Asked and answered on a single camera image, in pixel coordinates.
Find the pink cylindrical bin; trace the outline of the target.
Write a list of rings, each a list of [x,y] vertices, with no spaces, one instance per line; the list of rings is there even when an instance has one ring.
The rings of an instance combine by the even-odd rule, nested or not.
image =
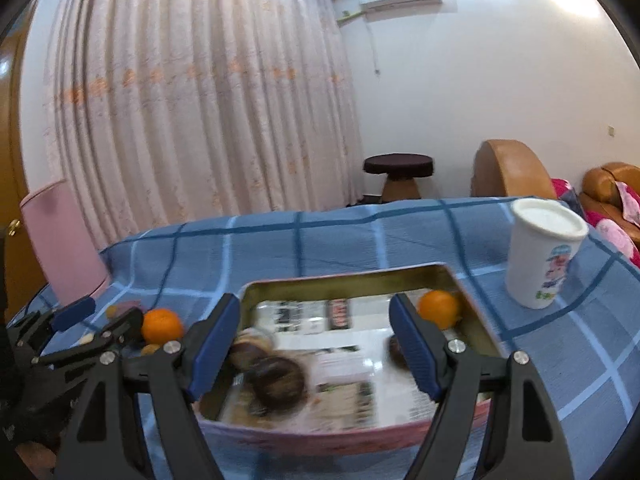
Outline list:
[[[28,194],[20,203],[32,249],[58,303],[98,298],[111,275],[102,260],[75,195],[65,180]]]

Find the pink metal tin tray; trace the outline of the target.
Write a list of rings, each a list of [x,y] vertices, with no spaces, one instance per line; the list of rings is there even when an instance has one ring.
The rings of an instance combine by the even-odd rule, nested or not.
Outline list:
[[[356,455],[419,444],[436,411],[400,364],[388,319],[390,300],[412,302],[446,290],[461,304],[446,330],[488,356],[503,356],[480,309],[440,262],[382,271],[256,281],[240,291],[239,332],[268,330],[284,356],[306,375],[302,402],[268,411],[226,359],[198,401],[198,423],[210,445],[298,456]]]

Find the dark brown mangosteen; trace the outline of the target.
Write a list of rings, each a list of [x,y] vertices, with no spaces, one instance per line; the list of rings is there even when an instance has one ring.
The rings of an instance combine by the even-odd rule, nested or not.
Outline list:
[[[284,356],[267,356],[256,361],[246,372],[246,381],[268,411],[292,410],[302,402],[306,392],[303,367]]]

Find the brown leather sofa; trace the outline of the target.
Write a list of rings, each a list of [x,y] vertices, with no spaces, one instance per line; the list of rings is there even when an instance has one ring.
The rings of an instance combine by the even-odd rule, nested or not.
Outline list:
[[[639,192],[639,167],[626,162],[608,162],[588,170],[582,178],[579,200],[585,211],[602,214],[617,223],[639,246],[639,228],[623,217],[623,202],[616,182],[628,184]]]

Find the pink floral blanket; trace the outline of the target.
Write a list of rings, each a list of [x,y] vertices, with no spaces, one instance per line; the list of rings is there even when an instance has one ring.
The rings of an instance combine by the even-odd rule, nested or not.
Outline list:
[[[592,210],[585,210],[579,203],[578,196],[570,182],[564,179],[552,179],[552,186],[556,198],[567,204],[568,208],[581,216],[608,242],[614,245],[635,266],[640,264],[639,251],[631,237],[614,220],[606,218],[604,214]]]

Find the dark round stool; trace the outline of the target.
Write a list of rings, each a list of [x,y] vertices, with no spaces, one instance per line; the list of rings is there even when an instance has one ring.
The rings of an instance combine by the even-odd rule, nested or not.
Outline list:
[[[434,160],[427,155],[411,153],[374,155],[364,160],[363,171],[372,176],[384,174],[382,203],[420,200],[416,180],[430,178],[434,174]]]

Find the blue plaid tablecloth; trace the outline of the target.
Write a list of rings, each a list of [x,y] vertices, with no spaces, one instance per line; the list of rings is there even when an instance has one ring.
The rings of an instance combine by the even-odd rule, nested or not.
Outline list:
[[[534,359],[558,410],[575,476],[639,474],[639,271],[599,232],[570,262],[544,310],[506,293],[513,226],[506,198],[409,200],[329,212],[272,212],[165,226],[106,248],[100,309],[139,299],[193,323],[226,292],[267,278],[442,262],[506,350]]]

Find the small dark brown fruit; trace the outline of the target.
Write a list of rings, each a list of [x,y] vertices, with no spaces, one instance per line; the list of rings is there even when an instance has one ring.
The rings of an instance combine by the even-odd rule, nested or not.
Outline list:
[[[270,356],[275,344],[273,334],[268,330],[249,327],[241,330],[232,341],[228,359],[240,373],[244,373],[259,360]]]

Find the white paper cup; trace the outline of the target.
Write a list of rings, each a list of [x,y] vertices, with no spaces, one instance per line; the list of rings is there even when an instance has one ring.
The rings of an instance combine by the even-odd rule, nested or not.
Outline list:
[[[555,200],[519,198],[511,211],[506,291],[523,307],[549,307],[589,233],[588,224]]]

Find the purple round fruit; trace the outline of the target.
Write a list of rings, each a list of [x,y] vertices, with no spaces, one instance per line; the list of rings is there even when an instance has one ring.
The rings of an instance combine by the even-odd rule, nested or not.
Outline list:
[[[128,301],[123,301],[123,302],[120,302],[119,304],[116,304],[116,311],[118,313],[126,312],[127,310],[130,310],[130,309],[141,309],[141,308],[142,308],[142,304],[139,300],[128,300]]]

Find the wooden door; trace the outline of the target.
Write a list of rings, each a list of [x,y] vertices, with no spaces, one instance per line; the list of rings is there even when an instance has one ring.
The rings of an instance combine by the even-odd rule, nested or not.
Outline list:
[[[29,31],[30,14],[23,15],[1,44],[1,232],[13,219],[21,229],[4,242],[4,280],[8,307],[4,319],[9,321],[32,300],[46,284],[46,279],[32,250],[23,224],[21,200],[28,194],[21,147],[20,87],[22,62]]]

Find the pink floral curtain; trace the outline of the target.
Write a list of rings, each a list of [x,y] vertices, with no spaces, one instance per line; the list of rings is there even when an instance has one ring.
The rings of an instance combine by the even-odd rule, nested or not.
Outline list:
[[[363,192],[334,0],[62,0],[44,83],[52,172],[93,243],[325,211]]]

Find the small green-brown kiwi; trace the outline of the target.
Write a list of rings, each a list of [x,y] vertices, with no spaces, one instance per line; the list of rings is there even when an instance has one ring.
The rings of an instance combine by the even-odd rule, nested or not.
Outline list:
[[[140,351],[140,356],[152,356],[159,348],[159,344],[146,344]]]

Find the orange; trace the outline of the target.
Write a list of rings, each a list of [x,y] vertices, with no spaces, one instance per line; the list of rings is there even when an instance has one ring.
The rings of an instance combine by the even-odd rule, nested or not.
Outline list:
[[[460,320],[461,304],[451,292],[430,290],[420,297],[416,310],[425,321],[434,323],[440,330],[449,330]]]
[[[184,327],[174,311],[153,309],[143,315],[141,333],[147,344],[162,346],[168,341],[180,340],[184,335]]]

